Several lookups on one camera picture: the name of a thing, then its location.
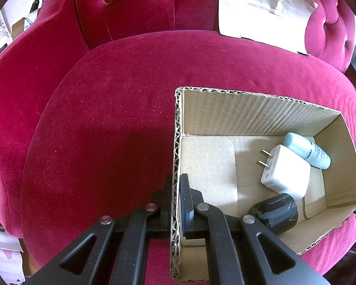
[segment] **metal prong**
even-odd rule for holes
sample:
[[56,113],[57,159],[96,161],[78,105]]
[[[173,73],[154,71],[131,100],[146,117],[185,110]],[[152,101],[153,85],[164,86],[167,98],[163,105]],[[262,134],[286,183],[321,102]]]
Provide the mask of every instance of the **metal prong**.
[[273,158],[272,154],[270,154],[269,152],[267,152],[265,150],[261,150],[260,153],[268,158]]
[[268,165],[266,165],[264,162],[258,161],[256,162],[257,165],[260,165],[262,168],[270,169]]

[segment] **red velvet chair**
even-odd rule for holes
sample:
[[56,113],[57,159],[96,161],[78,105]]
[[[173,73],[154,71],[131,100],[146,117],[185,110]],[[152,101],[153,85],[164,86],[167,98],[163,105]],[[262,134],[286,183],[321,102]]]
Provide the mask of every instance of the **red velvet chair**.
[[[343,0],[315,0],[312,56],[217,32],[217,0],[45,0],[0,55],[0,222],[44,265],[104,214],[146,203],[172,171],[174,90],[206,86],[340,110],[356,146],[354,45]],[[302,255],[319,273],[356,241],[354,216]],[[146,282],[169,284],[169,242]]]

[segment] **black container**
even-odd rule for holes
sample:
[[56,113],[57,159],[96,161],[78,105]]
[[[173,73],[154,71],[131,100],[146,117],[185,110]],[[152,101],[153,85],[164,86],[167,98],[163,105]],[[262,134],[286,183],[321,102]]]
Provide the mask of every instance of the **black container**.
[[251,214],[275,234],[293,228],[298,221],[298,206],[293,197],[283,193],[254,204]]

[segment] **small bottle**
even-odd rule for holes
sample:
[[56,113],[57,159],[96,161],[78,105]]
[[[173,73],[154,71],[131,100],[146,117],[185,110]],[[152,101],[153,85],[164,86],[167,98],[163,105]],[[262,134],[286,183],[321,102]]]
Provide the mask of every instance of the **small bottle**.
[[314,167],[327,169],[331,164],[331,159],[327,153],[325,153],[318,145],[301,135],[287,133],[284,139],[284,146],[298,154]]

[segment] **white power adapter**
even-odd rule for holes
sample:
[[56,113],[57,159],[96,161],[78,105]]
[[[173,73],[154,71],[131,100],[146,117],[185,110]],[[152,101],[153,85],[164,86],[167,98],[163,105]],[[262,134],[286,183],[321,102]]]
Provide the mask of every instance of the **white power adapter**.
[[262,150],[261,154],[268,157],[266,163],[257,162],[264,167],[261,183],[279,194],[302,199],[309,185],[310,164],[283,145],[276,146],[270,153]]

